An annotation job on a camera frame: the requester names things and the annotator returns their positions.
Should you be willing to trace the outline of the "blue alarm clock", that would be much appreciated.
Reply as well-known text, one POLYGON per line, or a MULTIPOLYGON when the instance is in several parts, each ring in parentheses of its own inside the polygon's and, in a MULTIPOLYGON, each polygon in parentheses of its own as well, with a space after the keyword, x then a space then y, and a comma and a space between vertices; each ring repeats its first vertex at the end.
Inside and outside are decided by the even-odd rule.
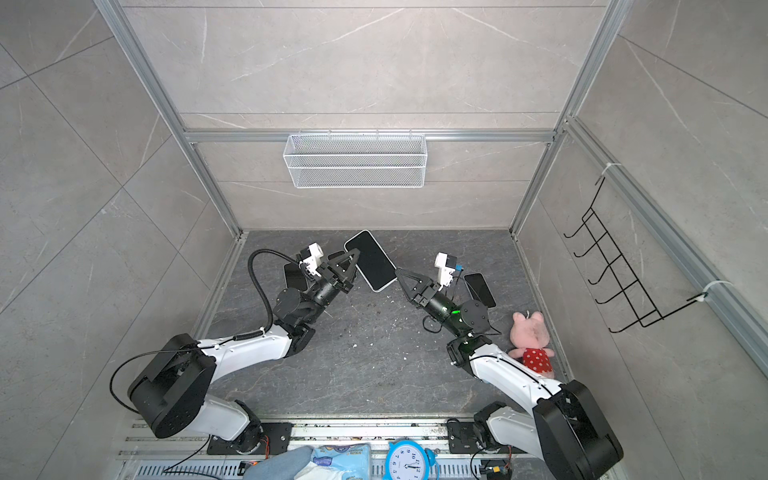
POLYGON ((413 440, 389 444, 384 462, 384 480, 427 480, 437 466, 436 454, 413 440))

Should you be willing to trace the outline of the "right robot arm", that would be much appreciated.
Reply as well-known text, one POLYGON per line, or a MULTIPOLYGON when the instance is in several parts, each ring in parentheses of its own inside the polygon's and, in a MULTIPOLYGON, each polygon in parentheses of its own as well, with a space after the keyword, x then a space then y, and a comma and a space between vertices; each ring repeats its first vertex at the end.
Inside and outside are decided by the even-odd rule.
POLYGON ((398 268, 408 300, 455 335, 451 363, 493 385, 525 412, 501 404, 475 416, 475 433, 492 449, 511 446, 545 462, 557 479, 599 479, 624 458, 623 447, 590 390, 561 383, 513 360, 485 332, 487 307, 470 299, 455 304, 431 278, 398 268))

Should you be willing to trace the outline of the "grey-blue cloth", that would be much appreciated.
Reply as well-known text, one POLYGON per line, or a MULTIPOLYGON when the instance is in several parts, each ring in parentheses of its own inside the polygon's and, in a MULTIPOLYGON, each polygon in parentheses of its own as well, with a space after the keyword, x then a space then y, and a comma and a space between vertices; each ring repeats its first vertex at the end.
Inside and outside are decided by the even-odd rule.
POLYGON ((313 448, 303 446, 250 466, 243 480, 293 480, 311 461, 313 448))

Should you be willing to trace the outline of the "black phone right side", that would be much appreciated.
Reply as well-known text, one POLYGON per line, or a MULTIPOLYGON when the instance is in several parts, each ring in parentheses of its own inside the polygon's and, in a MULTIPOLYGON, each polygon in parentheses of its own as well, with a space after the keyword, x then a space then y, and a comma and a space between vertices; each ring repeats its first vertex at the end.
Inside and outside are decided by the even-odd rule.
POLYGON ((484 276, 481 273, 472 273, 464 277, 470 296, 481 302, 487 308, 494 308, 497 306, 495 298, 487 284, 484 276))

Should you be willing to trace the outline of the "pink pig plush toy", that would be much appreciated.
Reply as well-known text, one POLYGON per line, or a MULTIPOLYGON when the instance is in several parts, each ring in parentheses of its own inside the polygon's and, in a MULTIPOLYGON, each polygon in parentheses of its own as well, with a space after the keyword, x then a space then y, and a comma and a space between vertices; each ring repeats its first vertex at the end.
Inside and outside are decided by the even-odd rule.
POLYGON ((509 339, 512 349, 508 355, 511 358, 545 378, 555 378, 551 363, 555 352, 548 347, 550 334, 541 312, 533 312, 529 316, 515 312, 509 339))

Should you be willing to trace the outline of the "black phone far left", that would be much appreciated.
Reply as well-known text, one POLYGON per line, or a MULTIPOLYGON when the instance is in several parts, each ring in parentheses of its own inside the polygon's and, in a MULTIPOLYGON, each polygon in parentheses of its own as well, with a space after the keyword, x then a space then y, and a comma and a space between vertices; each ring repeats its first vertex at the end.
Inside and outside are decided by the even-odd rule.
POLYGON ((305 291, 308 288, 307 277, 302 268, 295 263, 286 263, 283 266, 285 284, 287 288, 305 291))

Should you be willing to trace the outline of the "blue wet wipes pack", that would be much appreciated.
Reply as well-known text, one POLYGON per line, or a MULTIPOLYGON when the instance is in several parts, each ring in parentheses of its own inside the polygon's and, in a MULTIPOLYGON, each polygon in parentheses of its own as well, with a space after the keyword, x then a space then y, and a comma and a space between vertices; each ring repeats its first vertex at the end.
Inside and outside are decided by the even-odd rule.
POLYGON ((313 449, 309 463, 294 479, 368 480, 371 472, 369 444, 321 446, 313 449))

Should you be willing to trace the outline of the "black phone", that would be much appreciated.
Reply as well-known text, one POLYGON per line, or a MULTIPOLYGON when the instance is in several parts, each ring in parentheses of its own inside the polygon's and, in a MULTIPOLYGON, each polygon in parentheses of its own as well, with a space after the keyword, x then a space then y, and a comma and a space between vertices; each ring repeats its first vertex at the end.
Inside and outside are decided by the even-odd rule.
POLYGON ((487 284, 484 276, 481 273, 472 273, 464 277, 470 296, 481 302, 487 308, 494 308, 497 306, 495 298, 487 284))
POLYGON ((286 263, 283 266, 285 284, 287 288, 305 291, 308 288, 307 277, 302 268, 295 263, 286 263))

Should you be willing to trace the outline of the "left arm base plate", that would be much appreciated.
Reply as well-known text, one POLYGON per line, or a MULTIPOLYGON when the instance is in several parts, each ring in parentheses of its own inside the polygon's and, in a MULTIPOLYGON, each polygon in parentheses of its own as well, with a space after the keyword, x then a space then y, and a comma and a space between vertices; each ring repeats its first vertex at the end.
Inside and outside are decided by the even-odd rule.
POLYGON ((208 455, 262 455, 273 456, 285 453, 291 439, 293 424, 289 422, 267 422, 258 427, 249 426, 233 441, 213 437, 209 442, 208 455))

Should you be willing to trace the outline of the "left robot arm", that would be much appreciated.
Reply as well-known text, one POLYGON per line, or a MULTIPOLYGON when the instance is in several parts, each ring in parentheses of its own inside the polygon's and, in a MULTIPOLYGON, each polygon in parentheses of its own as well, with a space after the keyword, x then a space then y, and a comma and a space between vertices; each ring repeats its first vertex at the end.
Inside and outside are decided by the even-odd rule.
POLYGON ((263 362, 300 353, 315 334, 314 323, 340 293, 354 286, 358 250, 323 258, 318 245, 299 268, 310 279, 300 291, 288 287, 266 302, 267 324, 231 337, 197 340, 183 333, 153 352, 152 360, 127 389, 129 408, 158 439, 189 430, 250 452, 263 438, 261 421, 242 401, 210 394, 217 380, 263 362))

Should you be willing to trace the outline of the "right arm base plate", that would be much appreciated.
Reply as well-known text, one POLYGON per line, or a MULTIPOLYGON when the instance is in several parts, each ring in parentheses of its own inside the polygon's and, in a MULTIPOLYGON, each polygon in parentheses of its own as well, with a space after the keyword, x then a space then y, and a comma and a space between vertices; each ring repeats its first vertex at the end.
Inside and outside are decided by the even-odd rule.
POLYGON ((452 454, 474 454, 481 451, 491 454, 522 454, 523 451, 509 445, 502 446, 491 439, 489 431, 478 422, 449 418, 445 422, 448 448, 452 454))

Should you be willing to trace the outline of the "aluminium rail front frame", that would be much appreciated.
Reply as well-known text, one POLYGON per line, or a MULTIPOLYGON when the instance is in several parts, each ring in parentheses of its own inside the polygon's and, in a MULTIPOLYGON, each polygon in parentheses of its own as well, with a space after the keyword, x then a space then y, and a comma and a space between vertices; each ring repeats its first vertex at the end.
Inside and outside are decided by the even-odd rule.
MULTIPOLYGON (((406 416, 362 418, 268 417, 267 422, 293 424, 287 451, 303 446, 369 444, 372 449, 371 478, 384 474, 389 444, 413 440, 435 452, 437 466, 432 479, 479 479, 491 466, 510 467, 515 479, 549 479, 552 474, 544 462, 532 454, 481 451, 474 454, 449 452, 445 422, 449 418, 470 421, 468 416, 406 416)), ((159 440, 138 420, 124 427, 113 455, 122 479, 239 479, 253 464, 273 456, 208 455, 212 438, 191 432, 159 440)))

